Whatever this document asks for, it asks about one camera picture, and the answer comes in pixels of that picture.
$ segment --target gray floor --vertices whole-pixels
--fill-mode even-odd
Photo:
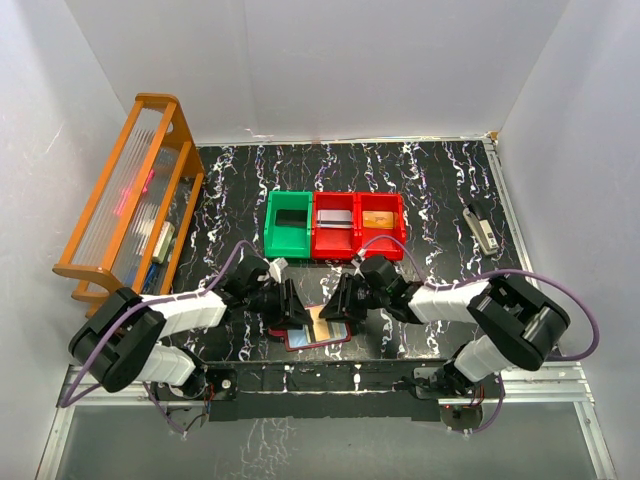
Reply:
[[[150,407],[80,407],[58,479],[593,479],[573,404],[506,404],[465,439],[408,419],[208,423],[186,441]]]

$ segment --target black and white device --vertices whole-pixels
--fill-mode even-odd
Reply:
[[[132,315],[108,339],[89,371],[109,392],[134,380],[162,382],[197,395],[204,384],[198,360],[190,352],[165,346],[159,340],[193,328],[217,327],[239,310],[263,314],[266,326],[302,328],[311,318],[291,280],[285,280],[283,259],[270,264],[246,256],[213,291],[191,298],[166,296]],[[69,350],[85,363],[105,332],[125,311],[143,299],[128,288],[112,294],[75,335]],[[396,320],[426,324],[439,320],[477,323],[485,335],[461,346],[458,352],[421,388],[466,395],[488,375],[516,365],[537,370],[569,327],[566,312],[519,275],[491,278],[460,287],[433,289],[407,282],[382,255],[361,263],[355,274],[342,274],[321,317],[332,322],[357,323],[367,311],[385,309]]]

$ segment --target metal frame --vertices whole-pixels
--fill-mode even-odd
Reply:
[[[522,237],[520,226],[516,219],[513,205],[509,198],[500,160],[495,149],[494,143],[488,136],[475,137],[387,137],[387,138],[369,138],[369,139],[343,139],[322,143],[352,143],[352,142],[393,142],[393,141],[482,141],[485,147],[491,173],[496,183],[500,200],[502,202],[507,222],[513,236],[518,258],[525,269],[532,270],[531,262],[525,243]],[[264,145],[265,142],[237,143],[237,145]],[[295,142],[277,142],[278,145],[295,145],[308,144],[306,141]],[[205,144],[200,146],[218,146],[220,144]],[[73,382],[79,371],[78,367],[70,367],[62,387],[64,393]],[[505,385],[506,397],[505,403],[556,403],[571,402],[574,404],[576,414],[585,444],[589,451],[594,471],[598,480],[616,480],[617,476],[607,449],[598,419],[593,408],[594,399],[591,389],[587,382],[586,376],[579,362],[549,362],[537,372],[528,372],[518,368],[503,372],[503,380]],[[86,388],[95,381],[88,375],[81,383],[80,388]],[[441,404],[458,404],[466,403],[468,400],[458,398],[440,399]],[[486,399],[486,403],[496,403],[496,399]],[[165,406],[171,407],[201,407],[200,401],[170,401],[163,402]],[[145,406],[153,407],[148,401],[146,392],[141,383],[136,382],[126,389],[110,394],[102,389],[86,395],[77,404],[78,407],[87,405],[100,406]],[[54,479],[64,447],[71,428],[75,406],[67,409],[58,409],[54,418],[54,423],[47,440],[47,445],[40,463],[40,468],[36,475],[37,480]]]

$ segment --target wooden frame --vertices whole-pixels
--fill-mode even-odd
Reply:
[[[93,220],[93,214],[99,205],[100,199],[109,188],[109,181],[111,180],[112,174],[116,169],[116,165],[120,160],[123,149],[125,148],[125,145],[127,144],[143,109],[151,109],[160,112],[162,114],[162,119],[155,131],[153,139],[151,140],[142,165],[139,168],[135,179],[132,181],[131,193],[123,204],[115,230],[102,254],[102,260],[99,265],[78,265],[74,263],[74,256],[78,251],[78,247],[80,246],[83,236],[87,232],[87,228]],[[162,225],[171,206],[171,201],[175,195],[180,179],[183,177],[193,178],[191,198],[189,199],[186,211],[182,218],[180,229],[175,240],[173,254],[167,266],[167,271],[159,293],[166,294],[169,293],[171,289],[171,282],[178,266],[180,252],[182,251],[182,247],[186,240],[190,219],[193,216],[193,211],[195,209],[200,188],[204,181],[205,173],[178,99],[173,95],[167,94],[140,93],[136,96],[135,104],[129,113],[109,158],[107,159],[107,163],[93,192],[91,193],[91,196],[89,197],[89,200],[87,201],[84,211],[80,215],[80,219],[71,234],[69,243],[60,257],[60,261],[53,267],[53,271],[58,275],[80,280],[80,283],[71,294],[71,297],[76,300],[92,304],[87,312],[88,316],[92,315],[95,310],[97,310],[98,306],[104,302],[109,294],[123,286],[122,282],[124,279],[116,278],[111,270],[118,257],[120,247],[122,246],[122,242],[133,219],[136,207],[138,206],[145,189],[149,173],[151,172],[154,161],[161,148],[168,148],[179,152],[179,154],[169,179],[168,188],[164,193],[157,216],[154,220],[147,245],[142,254],[142,260],[135,275],[132,289],[138,293],[142,290],[146,272],[151,264],[153,250],[160,236]],[[102,287],[105,291],[89,291],[89,286],[92,283]]]

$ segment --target gray wall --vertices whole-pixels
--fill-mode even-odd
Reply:
[[[567,4],[66,1],[125,108],[171,92],[198,143],[499,129]]]
[[[124,122],[62,0],[0,0],[0,478],[33,478],[84,321],[51,272]]]
[[[602,343],[585,361],[622,479],[638,478],[640,4],[573,1],[499,136],[534,267],[593,307]],[[588,342],[576,318],[565,345]]]

